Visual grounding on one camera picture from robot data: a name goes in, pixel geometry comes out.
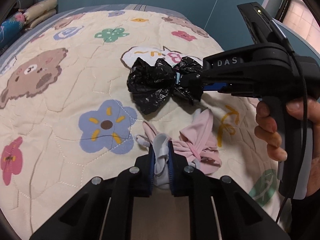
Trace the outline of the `person's right hand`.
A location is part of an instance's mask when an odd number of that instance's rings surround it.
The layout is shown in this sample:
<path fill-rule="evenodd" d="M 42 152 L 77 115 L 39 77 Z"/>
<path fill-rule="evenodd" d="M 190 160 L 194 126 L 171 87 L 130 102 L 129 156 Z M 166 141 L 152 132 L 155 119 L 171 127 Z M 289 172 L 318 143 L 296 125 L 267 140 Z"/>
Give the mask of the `person's right hand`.
<path fill-rule="evenodd" d="M 286 109 L 289 115 L 298 120 L 302 120 L 302 100 L 294 100 L 287 103 Z M 319 115 L 319 102 L 309 98 L 308 120 L 313 122 L 313 155 L 306 196 L 311 196 L 319 190 Z M 257 105 L 256 122 L 258 125 L 254 133 L 259 139 L 267 143 L 268 156 L 275 161 L 285 161 L 287 159 L 287 153 L 280 147 L 282 139 L 277 132 L 277 123 L 274 118 L 270 116 L 269 107 L 263 101 Z"/>

